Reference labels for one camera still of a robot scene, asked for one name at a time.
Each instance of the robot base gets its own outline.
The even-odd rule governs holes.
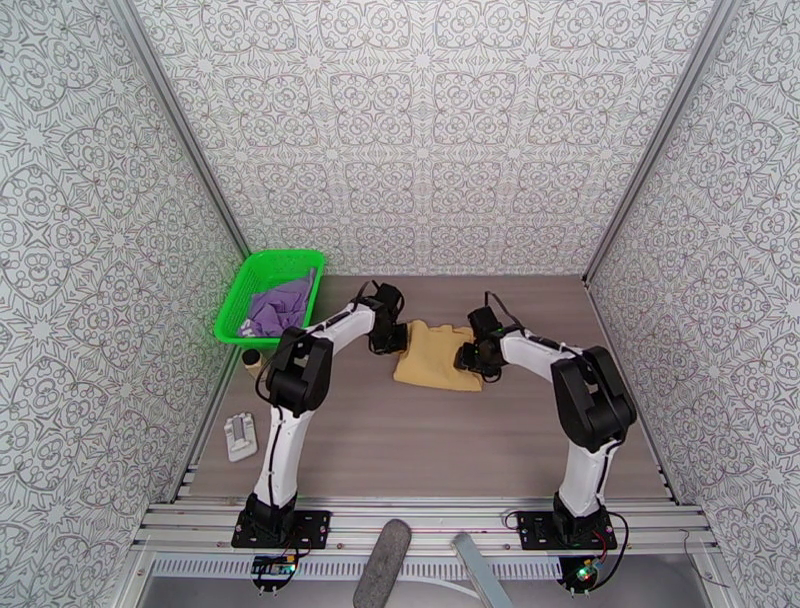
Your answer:
[[[295,511],[294,503],[292,500],[283,509],[270,509],[251,494],[236,520],[231,546],[236,549],[324,549],[331,512]]]
[[[559,549],[581,549],[600,553],[603,542],[606,549],[617,548],[614,528],[605,509],[593,516],[591,527],[582,529],[567,543],[556,528],[552,511],[519,511],[517,512],[517,532],[522,549],[525,551],[556,551]]]

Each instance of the gray wooden floor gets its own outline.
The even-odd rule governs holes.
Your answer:
[[[344,307],[363,277],[325,277],[317,319]],[[468,312],[496,292],[532,331],[579,346],[603,344],[576,277],[391,277],[405,295],[401,320],[467,325]],[[481,393],[456,393],[392,380],[396,356],[369,353],[361,338],[334,359],[331,389],[311,422],[298,473],[306,496],[551,496],[566,465],[567,442],[551,385],[507,366]],[[226,457],[225,419],[256,418],[259,453]],[[261,469],[269,405],[240,368],[202,455],[193,496],[245,496]],[[607,495],[663,497],[660,477],[637,424],[615,458]]]

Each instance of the black mounting plate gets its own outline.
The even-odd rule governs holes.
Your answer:
[[[617,548],[617,537],[607,513],[603,513],[601,525],[594,530],[605,541],[606,549]],[[603,542],[592,531],[567,545],[558,538],[552,511],[517,511],[517,533],[524,551],[557,551],[559,549],[589,550],[600,553]]]
[[[324,549],[328,542],[328,531],[331,524],[330,511],[303,511],[294,512],[292,528],[289,532],[289,546],[303,549]],[[231,546],[237,549],[283,549],[274,544],[265,544],[255,538],[249,530],[249,524],[244,512],[239,514],[236,521],[236,530],[231,539]]]

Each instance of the white cable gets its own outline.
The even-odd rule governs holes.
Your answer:
[[[444,587],[445,589],[452,589],[453,591],[460,591],[464,595],[468,595],[470,597],[475,598],[479,602],[481,601],[480,596],[473,591],[472,589],[467,589],[466,587],[462,587],[457,583],[451,583],[450,581],[443,581],[438,578],[426,578],[424,576],[403,576],[397,579],[398,582],[401,583],[427,583],[428,585],[438,585],[439,587]]]

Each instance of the green basket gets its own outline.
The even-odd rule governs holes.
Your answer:
[[[305,277],[312,268],[316,268],[317,273],[308,296],[304,327],[311,321],[319,281],[325,268],[325,256],[313,249],[268,249],[249,256],[239,269],[239,274],[236,275],[228,297],[217,315],[214,335],[220,342],[238,344],[244,348],[277,348],[280,337],[243,338],[238,334],[250,308],[250,297],[254,293]]]

